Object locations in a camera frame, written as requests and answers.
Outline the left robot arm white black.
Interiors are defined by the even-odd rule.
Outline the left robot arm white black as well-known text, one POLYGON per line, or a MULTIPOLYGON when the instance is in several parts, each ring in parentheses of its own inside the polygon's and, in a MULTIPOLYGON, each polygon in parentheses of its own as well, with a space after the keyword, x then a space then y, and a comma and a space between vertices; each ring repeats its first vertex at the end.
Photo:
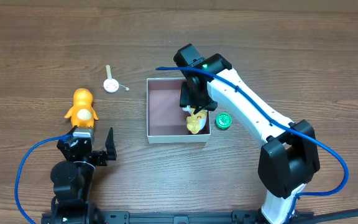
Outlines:
POLYGON ((51 212, 42 215, 42 224, 105 224, 105 217, 89 200, 91 183, 97 166, 117 159, 114 131, 108 132, 105 150, 93 150, 93 128, 74 126, 57 142, 65 157, 50 173, 55 196, 51 212))

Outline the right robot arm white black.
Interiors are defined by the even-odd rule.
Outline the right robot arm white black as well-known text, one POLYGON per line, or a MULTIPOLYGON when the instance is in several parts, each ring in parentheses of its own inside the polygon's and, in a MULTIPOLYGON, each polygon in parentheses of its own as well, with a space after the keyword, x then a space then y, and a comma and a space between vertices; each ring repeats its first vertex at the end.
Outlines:
POLYGON ((295 195, 319 171, 316 145, 293 134, 311 138, 314 129, 305 120, 294 123, 257 96, 221 55, 204 58, 191 44, 180 48, 173 61, 186 80, 181 85, 180 107, 189 112, 187 129, 198 133, 203 118, 223 105, 251 133, 261 148, 258 175, 267 189, 261 213, 267 223, 291 219, 295 195))

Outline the green round cap toy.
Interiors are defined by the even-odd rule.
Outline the green round cap toy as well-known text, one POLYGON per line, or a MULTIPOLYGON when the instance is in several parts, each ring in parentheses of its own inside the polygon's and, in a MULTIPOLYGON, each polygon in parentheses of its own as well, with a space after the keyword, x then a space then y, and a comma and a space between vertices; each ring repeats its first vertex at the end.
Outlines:
POLYGON ((232 124, 232 118, 228 113, 219 113, 215 119, 215 124, 218 129, 226 130, 232 124))

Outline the white yellow plush chicken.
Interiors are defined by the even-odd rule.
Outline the white yellow plush chicken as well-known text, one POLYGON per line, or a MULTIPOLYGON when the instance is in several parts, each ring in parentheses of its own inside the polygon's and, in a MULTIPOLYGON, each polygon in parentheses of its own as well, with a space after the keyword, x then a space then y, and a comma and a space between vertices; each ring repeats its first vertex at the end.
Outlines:
POLYGON ((191 134, 198 134, 206 125, 208 117, 207 110, 201 110, 195 113, 195 109, 190 106, 182 108, 183 111, 188 112, 190 115, 186 118, 186 128, 191 134))

